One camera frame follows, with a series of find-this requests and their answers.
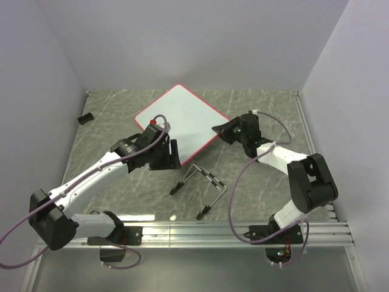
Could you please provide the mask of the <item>metal wire whiteboard stand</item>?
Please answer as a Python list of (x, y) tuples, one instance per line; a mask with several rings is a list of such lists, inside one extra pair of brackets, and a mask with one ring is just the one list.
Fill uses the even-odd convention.
[(180, 181), (183, 183), (186, 183), (192, 176), (195, 174), (200, 173), (213, 187), (215, 187), (219, 191), (219, 195), (210, 203), (208, 204), (213, 208), (213, 206), (223, 197), (223, 195), (227, 191), (227, 186), (220, 181), (214, 174), (206, 170), (205, 168), (198, 166), (196, 164), (192, 164), (185, 175), (182, 177)]

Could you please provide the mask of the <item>yellow bone-shaped eraser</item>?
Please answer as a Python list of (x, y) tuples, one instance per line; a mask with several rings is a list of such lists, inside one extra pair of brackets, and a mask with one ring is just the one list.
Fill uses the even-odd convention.
[(94, 120), (94, 116), (92, 113), (86, 113), (77, 118), (77, 121), (80, 125), (84, 125), (85, 123)]

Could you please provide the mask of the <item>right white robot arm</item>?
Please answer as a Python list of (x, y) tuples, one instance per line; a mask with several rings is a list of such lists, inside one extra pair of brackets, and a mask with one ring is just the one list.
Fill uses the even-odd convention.
[(212, 130), (224, 142), (232, 145), (239, 142), (254, 162), (269, 165), (287, 175), (291, 194), (290, 201), (271, 216), (267, 227), (268, 235), (254, 238), (240, 236), (232, 222), (232, 212), (227, 212), (230, 229), (241, 242), (257, 245), (272, 240), (284, 242), (290, 229), (305, 221), (306, 217), (319, 207), (338, 198), (339, 192), (325, 158), (318, 153), (306, 155), (287, 149), (291, 140), (274, 142), (265, 138), (260, 130), (260, 111), (252, 110)]

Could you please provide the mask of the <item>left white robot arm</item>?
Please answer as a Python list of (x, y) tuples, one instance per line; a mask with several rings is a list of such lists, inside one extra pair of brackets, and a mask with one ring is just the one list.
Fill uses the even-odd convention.
[(49, 193), (30, 197), (29, 224), (52, 251), (76, 238), (101, 237), (110, 245), (121, 244), (126, 231), (111, 211), (83, 214), (81, 211), (100, 191), (115, 180), (147, 165), (150, 170), (181, 167), (177, 140), (158, 125), (117, 141), (92, 167)]

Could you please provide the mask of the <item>pink framed whiteboard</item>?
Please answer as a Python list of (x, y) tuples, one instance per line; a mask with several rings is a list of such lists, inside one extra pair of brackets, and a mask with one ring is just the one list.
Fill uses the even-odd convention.
[(229, 121), (226, 115), (182, 85), (176, 85), (162, 94), (141, 110), (134, 120), (141, 129), (145, 129), (158, 114), (164, 115), (171, 126), (169, 135), (177, 140), (182, 165), (216, 139), (217, 134), (212, 130), (214, 126)]

